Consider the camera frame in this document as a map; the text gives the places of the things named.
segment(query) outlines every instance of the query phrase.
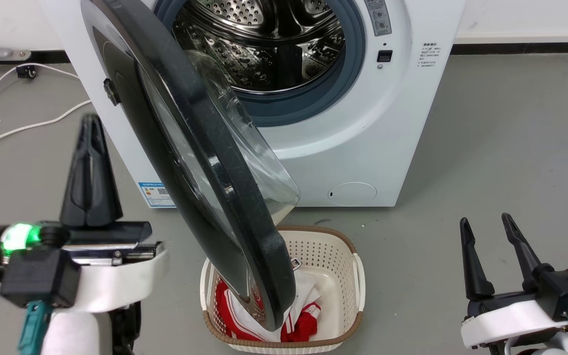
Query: gray floor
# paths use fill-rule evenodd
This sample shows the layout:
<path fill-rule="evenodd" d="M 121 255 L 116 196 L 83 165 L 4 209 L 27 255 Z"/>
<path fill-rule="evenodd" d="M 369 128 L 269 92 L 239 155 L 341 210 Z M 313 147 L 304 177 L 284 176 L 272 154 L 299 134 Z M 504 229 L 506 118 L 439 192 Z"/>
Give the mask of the gray floor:
<path fill-rule="evenodd" d="M 75 79 L 46 70 L 33 82 L 4 82 L 0 134 L 86 99 Z M 0 142 L 0 223 L 57 218 L 77 118 L 89 110 Z M 126 218 L 150 220 L 172 250 L 166 283 L 144 302 L 138 353 L 234 353 L 203 324 L 204 256 L 181 216 L 149 209 L 114 149 L 112 158 Z M 460 337 L 458 223 L 471 221 L 497 290 L 519 290 L 501 212 L 512 213 L 543 261 L 568 267 L 568 54 L 452 57 L 396 207 L 297 209 L 286 219 L 344 232 L 365 264 L 363 324 L 334 353 L 486 354 L 464 349 Z M 0 354 L 14 353 L 22 314 L 0 299 Z"/>

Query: glowing green led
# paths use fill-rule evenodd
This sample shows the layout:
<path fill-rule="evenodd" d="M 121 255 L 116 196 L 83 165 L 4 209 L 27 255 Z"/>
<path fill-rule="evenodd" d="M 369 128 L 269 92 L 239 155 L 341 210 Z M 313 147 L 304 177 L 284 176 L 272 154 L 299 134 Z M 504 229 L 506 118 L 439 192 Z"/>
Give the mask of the glowing green led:
<path fill-rule="evenodd" d="M 25 223 L 14 224 L 1 237 L 1 246 L 6 256 L 13 251 L 32 247 L 40 242 L 38 232 L 41 227 Z"/>

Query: red and white clothing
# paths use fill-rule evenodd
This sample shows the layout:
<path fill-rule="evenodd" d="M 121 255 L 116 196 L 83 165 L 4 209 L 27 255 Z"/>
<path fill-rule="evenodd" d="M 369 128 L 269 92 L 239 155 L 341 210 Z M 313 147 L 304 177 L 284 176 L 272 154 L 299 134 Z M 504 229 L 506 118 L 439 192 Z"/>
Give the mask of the red and white clothing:
<path fill-rule="evenodd" d="M 263 342 L 304 342 L 317 333 L 317 319 L 321 307 L 316 303 L 320 293 L 315 279 L 295 270 L 295 301 L 284 313 L 284 324 L 275 332 L 269 332 L 251 317 L 236 299 L 226 283 L 216 286 L 216 307 L 227 335 L 234 339 Z"/>

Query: power cord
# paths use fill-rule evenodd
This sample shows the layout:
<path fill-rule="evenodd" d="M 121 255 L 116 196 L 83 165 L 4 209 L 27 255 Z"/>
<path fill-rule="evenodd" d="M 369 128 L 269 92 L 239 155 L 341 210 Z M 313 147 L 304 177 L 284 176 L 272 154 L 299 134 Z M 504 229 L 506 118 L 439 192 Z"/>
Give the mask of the power cord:
<path fill-rule="evenodd" d="M 8 74 L 10 74 L 11 72 L 15 72 L 16 68 L 27 67 L 27 66 L 30 66 L 30 65 L 34 65 L 35 67 L 47 68 L 47 69 L 50 69 L 50 70 L 60 72 L 61 74 L 69 75 L 69 76 L 72 76 L 73 78 L 79 79 L 75 74 L 72 74 L 72 73 L 64 71 L 64 70 L 56 69 L 54 67 L 50 67 L 50 66 L 47 66 L 47 65 L 39 64 L 39 63 L 24 63 L 22 65 L 18 65 L 16 67 L 8 70 L 7 72 L 5 72 L 5 74 L 3 74 L 0 77 L 0 82 Z M 65 112 L 64 114 L 59 115 L 55 119 L 51 119 L 50 121 L 45 121 L 45 122 L 41 122 L 41 123 L 29 124 L 28 126 L 23 126 L 21 128 L 16 128 L 16 130 L 12 130 L 12 131 L 9 131 L 7 133 L 0 135 L 0 139 L 4 139 L 4 138 L 8 137 L 9 135 L 14 135 L 14 133 L 19 133 L 21 131 L 29 130 L 30 128 L 36 128 L 36 127 L 46 126 L 46 125 L 52 124 L 52 123 L 57 123 L 58 121 L 61 121 L 61 119 L 64 119 L 65 117 L 67 117 L 70 113 L 72 113 L 75 110 L 83 107 L 86 104 L 90 104 L 90 103 L 91 103 L 91 100 L 83 101 L 82 103 L 79 103 L 79 104 L 75 105 L 74 107 L 70 108 L 69 110 L 67 110 L 67 112 Z"/>

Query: beige plastic basket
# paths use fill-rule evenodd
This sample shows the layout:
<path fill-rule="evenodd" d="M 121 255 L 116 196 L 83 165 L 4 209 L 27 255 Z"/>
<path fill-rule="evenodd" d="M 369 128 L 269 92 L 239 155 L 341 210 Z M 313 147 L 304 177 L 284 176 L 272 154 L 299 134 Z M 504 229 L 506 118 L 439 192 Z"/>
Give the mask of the beige plastic basket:
<path fill-rule="evenodd" d="M 201 272 L 201 307 L 205 324 L 218 340 L 240 351 L 296 355 L 330 351 L 351 337 L 363 319 L 365 272 L 352 242 L 342 233 L 323 227 L 278 226 L 291 258 L 317 281 L 321 297 L 318 332 L 308 342 L 257 342 L 233 339 L 216 311 L 214 290 L 222 281 L 209 260 Z"/>

